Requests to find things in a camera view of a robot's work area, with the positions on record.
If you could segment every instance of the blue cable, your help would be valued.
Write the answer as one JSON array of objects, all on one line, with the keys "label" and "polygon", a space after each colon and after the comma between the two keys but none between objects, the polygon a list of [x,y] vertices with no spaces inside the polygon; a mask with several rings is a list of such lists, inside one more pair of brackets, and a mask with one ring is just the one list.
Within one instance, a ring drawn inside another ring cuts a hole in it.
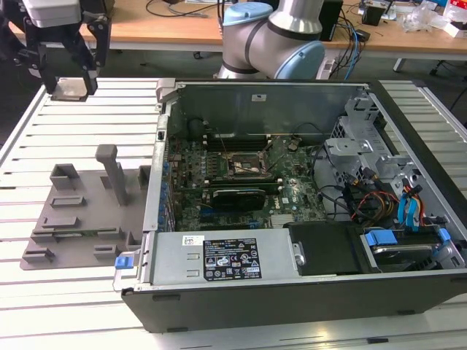
[{"label": "blue cable", "polygon": [[345,74],[344,80],[347,80],[349,78],[350,74],[352,73],[352,71],[353,71],[353,69],[355,67],[355,64],[356,64],[355,59],[357,58],[357,51],[358,51],[357,32],[355,31],[354,28],[352,28],[352,27],[349,27],[349,28],[352,29],[352,33],[353,33],[353,37],[354,37],[354,41],[355,41],[355,47],[354,47],[353,54],[352,54],[352,62],[350,63],[349,70]]}]

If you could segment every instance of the blue drive bracket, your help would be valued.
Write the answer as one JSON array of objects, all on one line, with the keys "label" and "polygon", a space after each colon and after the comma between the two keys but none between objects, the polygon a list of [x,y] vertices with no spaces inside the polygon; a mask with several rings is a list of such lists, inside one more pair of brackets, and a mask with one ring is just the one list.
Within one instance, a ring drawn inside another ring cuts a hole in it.
[{"label": "blue drive bracket", "polygon": [[397,239],[392,230],[371,230],[365,234],[369,246],[381,246],[397,244]]},{"label": "blue drive bracket", "polygon": [[438,236],[443,241],[443,243],[451,239],[451,235],[445,228],[438,229]]},{"label": "blue drive bracket", "polygon": [[418,231],[420,225],[419,222],[415,222],[415,213],[417,212],[417,209],[419,209],[417,201],[411,198],[409,202],[409,210],[407,212],[406,226],[413,229],[414,232]]},{"label": "blue drive bracket", "polygon": [[133,268],[133,257],[117,257],[115,259],[115,270],[129,270]]}]

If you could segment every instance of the black device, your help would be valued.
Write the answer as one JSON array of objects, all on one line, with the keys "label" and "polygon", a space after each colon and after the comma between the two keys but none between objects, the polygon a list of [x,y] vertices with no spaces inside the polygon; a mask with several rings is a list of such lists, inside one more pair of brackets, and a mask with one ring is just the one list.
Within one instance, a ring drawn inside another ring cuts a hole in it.
[{"label": "black device", "polygon": [[263,190],[218,190],[212,194],[212,208],[221,211],[261,210],[265,201]]},{"label": "black device", "polygon": [[[276,10],[279,6],[279,0],[259,0],[259,2],[270,4],[274,10]],[[324,0],[323,7],[321,7],[320,12],[320,22],[323,26],[320,41],[330,42],[333,39],[334,31],[336,30],[336,24],[339,20],[339,13],[341,12],[343,3],[343,0]]]},{"label": "black device", "polygon": [[362,15],[362,24],[368,26],[378,26],[381,16],[385,13],[384,7],[367,6],[365,7]]},{"label": "black device", "polygon": [[370,33],[367,31],[362,31],[361,29],[357,29],[355,31],[358,37],[359,42],[367,42],[370,39]]},{"label": "black device", "polygon": [[365,256],[361,227],[334,221],[291,222],[293,244],[304,253],[304,264],[298,266],[301,276],[355,275],[373,273]]}]

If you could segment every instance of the blue latch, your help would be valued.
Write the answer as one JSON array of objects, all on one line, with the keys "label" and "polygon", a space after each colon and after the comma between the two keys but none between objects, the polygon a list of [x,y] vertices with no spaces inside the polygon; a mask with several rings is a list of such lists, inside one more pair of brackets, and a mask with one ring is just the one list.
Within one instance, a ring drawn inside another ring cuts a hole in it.
[{"label": "blue latch", "polygon": [[133,257],[117,257],[115,259],[116,270],[128,270],[133,268]]},{"label": "blue latch", "polygon": [[449,232],[447,232],[445,228],[440,228],[438,230],[438,235],[439,238],[443,241],[443,243],[451,239],[451,235],[449,234]]},{"label": "blue latch", "polygon": [[397,244],[394,232],[391,230],[371,230],[365,234],[369,246]]}]

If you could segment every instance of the wire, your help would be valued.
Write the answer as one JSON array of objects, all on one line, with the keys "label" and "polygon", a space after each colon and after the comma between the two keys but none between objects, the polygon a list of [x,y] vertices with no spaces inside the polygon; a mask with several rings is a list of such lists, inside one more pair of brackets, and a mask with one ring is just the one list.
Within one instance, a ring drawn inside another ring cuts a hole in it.
[{"label": "wire", "polygon": [[333,202],[335,206],[340,206],[340,207],[343,208],[343,210],[345,210],[347,213],[350,213],[350,210],[347,208],[346,205],[344,205],[344,204],[342,204],[342,203],[340,203],[340,202],[337,201],[338,199],[340,199],[340,198],[342,198],[342,197],[338,197],[338,198],[334,199],[334,198],[330,197],[329,195],[326,195],[326,194],[323,193],[323,192],[320,192],[320,195],[321,195],[323,198],[327,199],[328,201]]},{"label": "wire", "polygon": [[454,109],[455,105],[458,104],[460,98],[463,96],[464,93],[467,93],[467,87],[464,90],[462,90],[460,92],[459,96],[454,100],[454,102],[452,102],[452,105],[449,108],[450,111],[452,111]]},{"label": "wire", "polygon": [[354,46],[355,46],[355,49],[353,51],[353,55],[352,55],[352,63],[350,64],[350,67],[349,69],[347,70],[347,73],[345,74],[345,78],[344,80],[347,80],[349,79],[350,77],[350,74],[352,73],[354,67],[355,67],[355,64],[356,64],[356,58],[357,58],[357,50],[358,50],[358,37],[357,37],[357,32],[355,32],[355,29],[353,27],[351,27],[352,29],[352,33],[353,33],[353,36],[354,36]]},{"label": "wire", "polygon": [[279,158],[277,158],[276,161],[274,163],[272,163],[269,166],[269,168],[266,169],[266,172],[270,171],[273,167],[275,167],[278,164],[279,160],[283,159],[283,157],[285,157],[285,153],[283,155],[281,155]]},{"label": "wire", "polygon": [[343,23],[338,23],[337,26],[344,28],[347,32],[347,35],[349,36],[349,44],[347,45],[346,50],[344,51],[344,54],[340,56],[339,60],[336,62],[336,66],[333,68],[330,77],[332,77],[334,74],[336,77],[339,76],[339,72],[341,69],[345,67],[349,67],[350,73],[352,73],[353,69],[355,68],[355,65],[360,61],[361,59],[361,53],[365,49],[366,43],[362,43],[358,41],[357,33],[355,31],[355,26],[350,22],[343,9],[341,9],[341,16],[339,17],[341,20],[343,20]]},{"label": "wire", "polygon": [[184,15],[184,16],[187,16],[187,17],[200,17],[200,18],[208,18],[209,17],[205,13],[195,12],[195,13],[187,14],[186,12],[180,12],[180,11],[172,8],[172,6],[174,6],[174,4],[169,4],[169,7],[167,7],[167,9],[170,12],[172,12],[174,15]]},{"label": "wire", "polygon": [[292,130],[292,132],[291,132],[292,136],[295,136],[297,130],[298,130],[300,127],[304,126],[304,125],[311,125],[311,126],[312,126],[313,128],[315,128],[317,131],[319,131],[321,135],[323,135],[324,137],[326,137],[326,134],[325,134],[320,128],[318,128],[318,127],[316,126],[316,124],[314,124],[313,122],[303,122],[303,123],[301,123],[301,124],[298,124],[298,125]]},{"label": "wire", "polygon": [[[384,195],[384,196],[386,196],[386,198],[388,198],[389,203],[388,203],[387,207],[386,207],[385,201],[382,199],[382,197],[380,195]],[[360,203],[357,206],[358,210],[360,210],[362,205],[368,200],[368,198],[370,196],[377,199],[379,201],[379,204],[381,204],[381,207],[380,207],[379,211],[371,218],[372,222],[378,222],[381,218],[389,216],[393,212],[393,210],[395,208],[392,201],[395,201],[396,203],[399,202],[399,199],[397,199],[397,197],[395,197],[391,193],[383,192],[383,191],[373,191],[373,192],[367,193],[362,198],[362,200],[360,201]],[[359,213],[357,211],[355,211],[355,213],[351,216],[351,219],[354,220],[357,216],[359,216]]]},{"label": "wire", "polygon": [[216,5],[209,5],[209,6],[202,7],[201,9],[195,9],[193,11],[183,12],[183,13],[180,13],[179,15],[165,15],[163,13],[157,13],[157,12],[153,12],[150,10],[150,6],[153,5],[156,1],[157,0],[149,0],[146,3],[146,11],[149,12],[151,15],[158,16],[158,17],[164,17],[164,18],[184,17],[187,15],[191,15],[192,13],[200,12],[200,11],[203,11],[204,9],[209,9],[211,7],[216,6]]}]

